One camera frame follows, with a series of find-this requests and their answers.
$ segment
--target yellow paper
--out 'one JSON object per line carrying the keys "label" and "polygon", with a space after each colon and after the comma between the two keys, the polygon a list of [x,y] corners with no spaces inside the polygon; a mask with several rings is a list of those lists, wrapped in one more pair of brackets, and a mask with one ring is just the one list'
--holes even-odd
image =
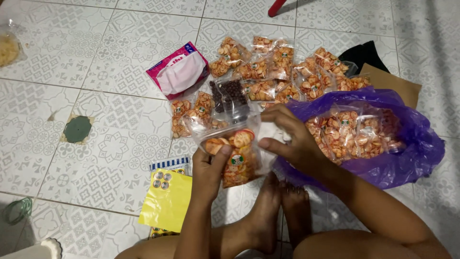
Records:
{"label": "yellow paper", "polygon": [[151,174],[139,223],[180,232],[189,207],[192,177],[157,169]]}

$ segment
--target person's right hand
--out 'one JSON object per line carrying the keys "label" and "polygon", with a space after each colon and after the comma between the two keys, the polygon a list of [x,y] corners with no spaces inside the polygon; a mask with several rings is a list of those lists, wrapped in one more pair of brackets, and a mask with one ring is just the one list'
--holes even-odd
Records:
{"label": "person's right hand", "polygon": [[261,119],[274,122],[290,134],[292,141],[286,145],[272,138],[263,138],[259,141],[259,147],[284,157],[296,169],[309,175],[331,163],[305,125],[284,104],[266,109],[261,113]]}

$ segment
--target cardboard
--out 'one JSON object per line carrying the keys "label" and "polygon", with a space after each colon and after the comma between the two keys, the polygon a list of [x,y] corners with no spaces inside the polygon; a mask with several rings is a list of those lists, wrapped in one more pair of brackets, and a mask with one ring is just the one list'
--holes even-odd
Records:
{"label": "cardboard", "polygon": [[406,106],[413,109],[417,107],[421,85],[409,82],[369,64],[364,63],[361,75],[370,73],[371,83],[375,89],[395,90],[404,101]]}

